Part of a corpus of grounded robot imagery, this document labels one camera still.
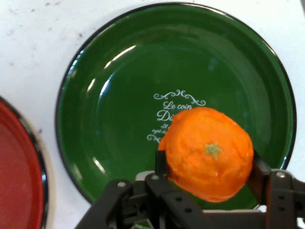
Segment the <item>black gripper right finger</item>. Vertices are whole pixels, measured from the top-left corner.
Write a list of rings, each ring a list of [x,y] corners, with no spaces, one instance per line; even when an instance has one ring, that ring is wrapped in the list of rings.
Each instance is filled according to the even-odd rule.
[[[291,173],[271,169],[255,151],[247,185],[260,205],[266,206],[265,229],[298,229],[305,218],[305,183]]]

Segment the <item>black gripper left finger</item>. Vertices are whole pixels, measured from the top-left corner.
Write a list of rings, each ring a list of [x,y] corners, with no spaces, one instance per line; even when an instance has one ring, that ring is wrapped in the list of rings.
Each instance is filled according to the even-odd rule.
[[[76,228],[129,229],[148,220],[154,229],[208,229],[209,219],[186,193],[175,189],[167,174],[165,152],[157,151],[154,173],[134,184],[110,182]]]

